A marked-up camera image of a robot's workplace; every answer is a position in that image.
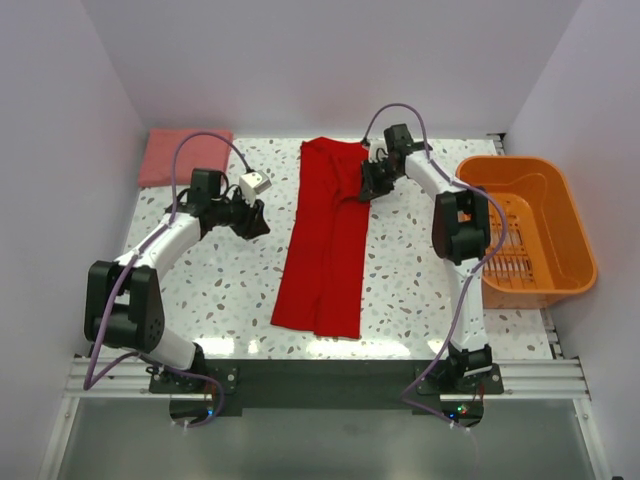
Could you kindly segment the red t-shirt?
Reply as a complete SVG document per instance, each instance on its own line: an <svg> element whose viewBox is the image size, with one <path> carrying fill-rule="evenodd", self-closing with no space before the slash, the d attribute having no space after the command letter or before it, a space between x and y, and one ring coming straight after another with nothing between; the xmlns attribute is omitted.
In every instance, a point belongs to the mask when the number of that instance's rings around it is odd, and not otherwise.
<svg viewBox="0 0 640 480"><path fill-rule="evenodd" d="M358 143L319 137L300 148L299 190L271 324L358 339L370 204Z"/></svg>

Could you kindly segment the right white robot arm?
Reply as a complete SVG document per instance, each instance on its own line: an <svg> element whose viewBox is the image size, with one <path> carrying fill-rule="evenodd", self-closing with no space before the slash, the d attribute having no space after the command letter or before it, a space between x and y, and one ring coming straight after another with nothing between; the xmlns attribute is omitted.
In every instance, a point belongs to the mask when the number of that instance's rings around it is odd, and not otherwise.
<svg viewBox="0 0 640 480"><path fill-rule="evenodd" d="M426 142L414 140L404 124L384 131L382 140L361 140L367 159L361 164L359 199L389 194L406 177L432 199L431 244L443 263L453 319L443 346L416 384L438 393L473 388L493 367L483 313L482 265L491 243L486 193L462 183L430 158Z"/></svg>

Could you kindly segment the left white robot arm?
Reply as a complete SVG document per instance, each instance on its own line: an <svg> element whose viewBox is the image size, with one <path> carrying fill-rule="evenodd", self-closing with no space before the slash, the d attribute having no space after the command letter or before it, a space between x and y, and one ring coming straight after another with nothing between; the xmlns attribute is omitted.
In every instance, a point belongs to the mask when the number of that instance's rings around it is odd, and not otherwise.
<svg viewBox="0 0 640 480"><path fill-rule="evenodd" d="M173 191L158 226L113 261L97 261L87 280L84 334L93 344L83 387L105 376L96 369L100 350L122 349L198 383L207 381L202 348L171 331L165 322L160 282L177 260L212 229L228 227L244 240L266 235L264 203L268 176L250 169L237 184L224 172L196 169L190 185Z"/></svg>

